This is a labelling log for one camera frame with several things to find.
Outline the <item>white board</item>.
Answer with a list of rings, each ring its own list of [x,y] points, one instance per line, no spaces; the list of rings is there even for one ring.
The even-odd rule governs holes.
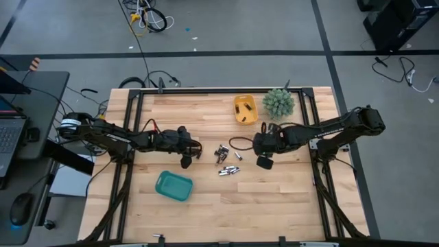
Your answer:
[[[62,196],[84,197],[90,179],[91,175],[62,165],[56,172],[49,192]]]

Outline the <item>small black box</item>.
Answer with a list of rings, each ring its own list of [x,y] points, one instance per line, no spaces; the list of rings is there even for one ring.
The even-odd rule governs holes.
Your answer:
[[[25,141],[27,143],[35,143],[40,140],[40,130],[38,128],[28,128],[25,133]]]

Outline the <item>grey side desk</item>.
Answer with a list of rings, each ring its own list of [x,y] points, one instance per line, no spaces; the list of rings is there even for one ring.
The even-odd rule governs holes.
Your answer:
[[[34,226],[41,200],[47,195],[47,180],[54,168],[54,160],[43,156],[43,149],[51,124],[56,115],[60,99],[69,79],[69,73],[9,71],[8,75],[34,90],[29,95],[17,95],[13,104],[22,108],[30,118],[30,126],[40,130],[40,140],[29,143],[19,154],[33,156],[33,159],[13,162],[6,177],[5,189],[0,189],[0,246],[23,245],[27,242]],[[29,219],[22,226],[10,221],[10,208],[15,198],[28,192],[33,200]]]

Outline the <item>green potted succulent plant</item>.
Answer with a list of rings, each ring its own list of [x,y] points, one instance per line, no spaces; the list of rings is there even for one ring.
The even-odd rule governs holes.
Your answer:
[[[293,114],[294,99],[285,89],[272,89],[263,98],[263,107],[271,119],[279,120]]]

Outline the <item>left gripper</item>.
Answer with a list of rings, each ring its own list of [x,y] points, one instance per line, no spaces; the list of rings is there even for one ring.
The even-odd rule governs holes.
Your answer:
[[[181,154],[180,165],[183,169],[187,169],[192,163],[192,157],[195,154],[195,143],[199,148],[202,144],[199,141],[192,140],[191,135],[184,126],[178,127],[177,130],[164,130],[161,132],[164,139],[164,146],[170,152]],[[196,158],[200,158],[202,150],[199,150]]]

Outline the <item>black computer tower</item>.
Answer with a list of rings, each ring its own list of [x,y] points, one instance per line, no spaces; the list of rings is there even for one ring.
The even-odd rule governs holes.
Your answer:
[[[397,51],[436,13],[439,0],[356,0],[377,51]]]

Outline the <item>yellow plastic basket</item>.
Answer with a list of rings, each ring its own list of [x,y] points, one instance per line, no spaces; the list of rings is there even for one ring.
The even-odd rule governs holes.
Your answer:
[[[250,105],[252,110],[248,110],[244,106],[244,103],[247,103],[248,105]],[[237,114],[235,111],[235,105],[239,106],[239,114]],[[233,100],[233,109],[234,109],[236,120],[241,124],[250,125],[258,120],[257,105],[256,105],[256,102],[255,102],[254,97],[252,95],[247,94],[247,95],[236,96]],[[246,117],[246,121],[241,122],[241,120],[244,117]]]

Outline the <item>black desk bar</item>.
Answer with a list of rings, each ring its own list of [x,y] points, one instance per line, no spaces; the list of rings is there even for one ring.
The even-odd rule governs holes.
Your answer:
[[[82,172],[83,174],[91,175],[93,173],[94,162],[87,158],[83,158],[53,141],[46,141],[43,149],[43,156],[52,158],[53,160]]]

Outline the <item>black aluminium table frame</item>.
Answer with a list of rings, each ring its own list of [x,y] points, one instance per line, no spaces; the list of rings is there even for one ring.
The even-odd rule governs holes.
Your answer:
[[[165,246],[186,247],[299,247],[326,239],[324,230],[335,229],[335,218],[328,202],[318,198],[313,179],[321,171],[312,167],[309,148],[275,155],[270,170],[258,167],[247,147],[261,126],[243,125],[234,115],[233,100],[243,94],[260,102],[265,89],[167,88],[162,93],[145,89],[133,99],[128,89],[112,90],[107,121],[146,130],[153,125],[149,119],[161,130],[184,126],[203,152],[187,169],[181,168],[177,154],[136,153],[128,200],[115,212],[111,237],[149,247],[158,243],[153,234],[164,235]],[[221,144],[229,152],[217,165],[214,153],[222,152]],[[220,171],[227,166],[240,170],[219,176],[230,173],[231,169]],[[193,181],[188,200],[179,202],[156,192],[163,171]]]

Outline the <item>grey laptop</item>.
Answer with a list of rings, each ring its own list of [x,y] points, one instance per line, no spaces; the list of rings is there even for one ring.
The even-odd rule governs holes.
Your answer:
[[[0,190],[5,188],[8,169],[26,125],[27,117],[0,96]]]

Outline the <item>teal plastic basket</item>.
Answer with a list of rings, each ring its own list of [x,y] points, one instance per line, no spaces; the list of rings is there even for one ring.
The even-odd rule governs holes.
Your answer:
[[[161,172],[155,184],[157,193],[179,202],[188,200],[192,189],[193,181],[190,178],[170,171]]]

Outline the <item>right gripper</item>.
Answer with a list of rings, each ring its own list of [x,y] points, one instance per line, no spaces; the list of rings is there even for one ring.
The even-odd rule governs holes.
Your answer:
[[[258,156],[257,166],[263,169],[272,169],[274,161],[271,159],[274,153],[279,153],[285,145],[281,141],[281,127],[275,123],[261,124],[261,131],[256,133],[253,139],[254,153]]]

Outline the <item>black computer mouse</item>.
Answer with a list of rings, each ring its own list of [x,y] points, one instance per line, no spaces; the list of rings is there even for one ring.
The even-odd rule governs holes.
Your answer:
[[[15,226],[22,226],[27,223],[30,217],[33,195],[29,192],[18,195],[10,207],[10,221]]]

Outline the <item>black monitor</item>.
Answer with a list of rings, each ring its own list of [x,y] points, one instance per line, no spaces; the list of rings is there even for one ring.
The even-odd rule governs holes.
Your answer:
[[[32,91],[0,70],[0,94],[30,94]]]

